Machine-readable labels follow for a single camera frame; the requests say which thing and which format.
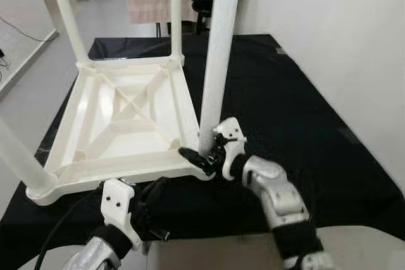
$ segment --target black cloth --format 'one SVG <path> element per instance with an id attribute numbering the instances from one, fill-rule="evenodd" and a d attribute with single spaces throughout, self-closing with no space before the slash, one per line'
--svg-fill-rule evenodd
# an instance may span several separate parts
<path id="1" fill-rule="evenodd" d="M 184 73 L 199 118 L 208 37 L 184 37 Z M 405 240 L 405 203 L 395 183 L 322 98 L 299 67 L 277 52 L 268 35 L 235 36 L 221 117 L 238 118 L 246 151 L 279 162 L 301 191 L 317 227 L 363 225 Z M 141 58 L 170 53 L 169 39 L 94 41 L 93 59 Z M 39 152 L 42 163 L 66 104 Z M 38 207 L 20 185 L 0 223 L 5 269 L 16 269 L 39 253 L 47 234 L 83 193 Z M 52 247 L 84 244 L 102 223 L 94 196 L 67 219 Z M 171 180 L 150 208 L 171 238 L 206 238 L 268 231 L 258 199 L 237 183 L 194 177 Z"/>

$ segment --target white bracket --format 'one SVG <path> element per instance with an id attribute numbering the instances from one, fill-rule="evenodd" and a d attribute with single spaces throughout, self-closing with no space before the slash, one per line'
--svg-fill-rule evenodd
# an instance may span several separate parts
<path id="1" fill-rule="evenodd" d="M 246 137 L 243 135 L 240 129 L 239 122 L 236 118 L 231 117 L 222 121 L 215 129 L 214 133 L 222 134 L 229 141 L 225 146 L 225 152 L 227 156 L 222 167 L 222 175 L 227 180 L 233 180 L 233 176 L 230 174 L 230 167 L 235 157 L 239 154 L 245 154 L 245 142 L 247 142 Z"/>
<path id="2" fill-rule="evenodd" d="M 122 181 L 112 179 L 104 183 L 103 197 L 101 201 L 101 213 L 104 216 L 105 225 L 112 224 L 124 233 L 132 242 L 136 250 L 141 244 L 139 235 L 131 225 L 131 213 L 129 203 L 135 191 Z"/>

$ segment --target black cord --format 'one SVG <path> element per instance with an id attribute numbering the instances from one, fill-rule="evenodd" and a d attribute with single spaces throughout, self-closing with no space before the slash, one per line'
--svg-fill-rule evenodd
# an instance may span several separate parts
<path id="1" fill-rule="evenodd" d="M 58 221 L 58 223 L 56 224 L 56 226 L 52 229 L 52 231 L 50 232 L 50 234 L 48 234 L 48 237 L 46 238 L 44 244 L 42 245 L 42 248 L 39 252 L 38 255 L 38 259 L 37 262 L 35 263 L 35 267 L 34 270 L 40 270 L 41 269 L 41 265 L 44 261 L 46 252 L 48 251 L 48 246 L 51 243 L 53 237 L 55 236 L 56 232 L 58 232 L 58 230 L 61 228 L 63 222 L 65 222 L 66 218 L 69 217 L 69 215 L 85 200 L 87 200 L 88 198 L 90 198 L 91 196 L 93 196 L 93 194 L 95 194 L 96 192 L 98 192 L 100 189 L 103 188 L 103 183 L 101 183 L 98 188 L 96 188 L 95 190 L 91 191 L 91 193 L 89 193 L 88 195 L 86 195 L 85 197 L 82 197 L 80 200 L 78 200 L 70 209 L 68 212 L 66 212 L 66 214 Z"/>
<path id="2" fill-rule="evenodd" d="M 54 41 L 55 39 L 58 38 L 58 36 L 55 36 L 55 37 L 53 37 L 53 38 L 51 38 L 51 39 L 47 39 L 47 40 L 38 39 L 38 38 L 35 38 L 35 37 L 32 37 L 32 36 L 29 36 L 29 35 L 26 34 L 23 30 L 21 30 L 21 29 L 18 28 L 17 26 L 15 26 L 15 25 L 13 25 L 12 23 L 10 23 L 10 22 L 8 22 L 7 20 L 5 20 L 2 16 L 0 16 L 0 20 L 1 20 L 2 22 L 4 22 L 5 24 L 7 24 L 8 26 L 10 26 L 11 28 L 14 28 L 18 33 L 20 33 L 20 34 L 22 34 L 22 35 L 24 35 L 24 36 L 26 36 L 26 37 L 28 37 L 28 38 L 30 38 L 30 39 L 32 39 L 32 40 L 35 40 L 35 41 L 39 41 L 39 42 L 51 42 L 51 41 Z"/>

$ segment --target floor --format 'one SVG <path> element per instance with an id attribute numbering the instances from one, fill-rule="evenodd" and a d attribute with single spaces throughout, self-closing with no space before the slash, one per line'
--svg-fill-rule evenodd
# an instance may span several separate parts
<path id="1" fill-rule="evenodd" d="M 79 5 L 78 24 L 89 49 L 95 37 L 153 37 L 155 25 L 130 25 L 125 0 L 90 0 Z M 0 116 L 34 153 L 57 113 L 75 75 L 75 57 L 66 33 L 52 42 L 0 102 Z M 0 216 L 18 180 L 0 171 Z M 404 242 L 364 227 L 318 230 L 341 269 L 403 269 Z M 49 252 L 43 270 L 61 269 L 78 246 Z M 32 269 L 35 259 L 21 270 Z M 153 243 L 149 255 L 131 252 L 123 270 L 146 269 L 281 269 L 271 235 L 232 236 L 207 240 Z"/>

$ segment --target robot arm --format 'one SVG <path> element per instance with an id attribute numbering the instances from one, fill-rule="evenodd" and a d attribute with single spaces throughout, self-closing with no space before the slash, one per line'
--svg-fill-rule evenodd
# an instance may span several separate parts
<path id="1" fill-rule="evenodd" d="M 207 158 L 190 149 L 181 155 L 202 168 L 207 175 L 221 173 L 237 180 L 260 199 L 286 269 L 334 269 L 309 222 L 309 212 L 297 188 L 287 179 L 281 165 L 245 154 L 243 136 L 236 118 L 223 121 L 214 129 L 215 145 Z"/>
<path id="2" fill-rule="evenodd" d="M 149 222 L 147 207 L 159 198 L 168 179 L 160 178 L 143 191 L 121 180 L 104 183 L 101 213 L 104 226 L 93 233 L 93 237 L 77 255 L 73 256 L 63 270 L 118 270 L 121 260 L 141 245 L 138 233 L 150 233 L 166 241 L 169 232 Z"/>

